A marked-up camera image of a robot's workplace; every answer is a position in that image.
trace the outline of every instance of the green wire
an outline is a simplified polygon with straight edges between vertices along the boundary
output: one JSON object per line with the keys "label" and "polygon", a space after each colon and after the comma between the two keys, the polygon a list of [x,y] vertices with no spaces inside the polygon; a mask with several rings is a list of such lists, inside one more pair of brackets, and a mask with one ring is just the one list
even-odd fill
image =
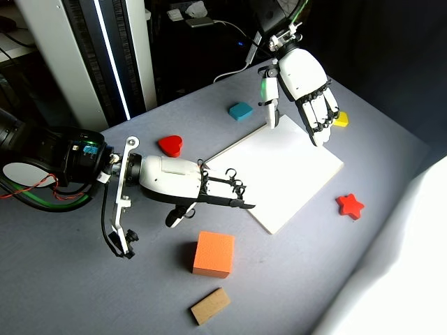
{"label": "green wire", "polygon": [[295,14],[295,16],[292,19],[292,23],[295,23],[296,19],[298,19],[298,16],[300,16],[301,12],[303,9],[305,9],[305,6],[307,5],[307,3],[309,2],[309,0],[306,0],[304,2],[304,4],[301,6],[301,8],[299,9],[299,11]]}
{"label": "green wire", "polygon": [[[14,183],[12,181],[6,181],[4,179],[2,179],[2,181],[11,185],[16,190],[22,189],[22,187],[20,185],[17,185],[16,183]],[[83,195],[81,198],[79,198],[76,201],[71,202],[69,204],[52,204],[51,202],[45,201],[44,199],[40,199],[37,195],[34,195],[33,193],[31,193],[29,191],[21,192],[20,194],[27,196],[28,198],[34,200],[35,202],[37,202],[38,204],[41,204],[42,206],[53,208],[53,209],[68,209],[68,208],[71,208],[73,206],[76,206],[76,205],[84,202],[85,200],[87,200],[89,198],[88,195]]]}

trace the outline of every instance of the red star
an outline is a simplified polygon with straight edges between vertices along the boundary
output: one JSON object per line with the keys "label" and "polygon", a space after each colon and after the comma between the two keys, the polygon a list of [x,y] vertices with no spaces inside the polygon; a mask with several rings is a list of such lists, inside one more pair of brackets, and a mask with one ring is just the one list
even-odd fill
{"label": "red star", "polygon": [[338,197],[337,203],[340,205],[340,214],[349,215],[354,220],[360,218],[360,210],[365,207],[352,193],[347,197]]}

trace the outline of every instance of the blue block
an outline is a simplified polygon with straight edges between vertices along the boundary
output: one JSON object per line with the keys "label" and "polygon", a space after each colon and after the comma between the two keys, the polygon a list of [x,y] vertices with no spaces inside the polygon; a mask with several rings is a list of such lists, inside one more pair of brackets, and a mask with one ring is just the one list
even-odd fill
{"label": "blue block", "polygon": [[251,115],[253,108],[246,103],[238,103],[230,108],[230,116],[236,121],[242,121]]}

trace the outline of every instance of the red heart-shaped block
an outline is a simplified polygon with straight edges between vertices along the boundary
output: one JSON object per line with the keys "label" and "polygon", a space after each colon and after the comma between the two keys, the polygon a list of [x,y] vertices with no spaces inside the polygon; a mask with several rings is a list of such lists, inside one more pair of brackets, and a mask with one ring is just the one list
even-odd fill
{"label": "red heart-shaped block", "polygon": [[183,139],[178,135],[171,135],[159,140],[160,149],[169,157],[178,157],[183,147]]}

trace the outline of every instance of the orange block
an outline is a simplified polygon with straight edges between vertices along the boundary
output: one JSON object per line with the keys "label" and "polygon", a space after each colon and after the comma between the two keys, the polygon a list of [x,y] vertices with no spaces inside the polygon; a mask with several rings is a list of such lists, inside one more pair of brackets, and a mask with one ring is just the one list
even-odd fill
{"label": "orange block", "polygon": [[231,273],[234,248],[234,236],[216,232],[200,232],[193,274],[226,278]]}

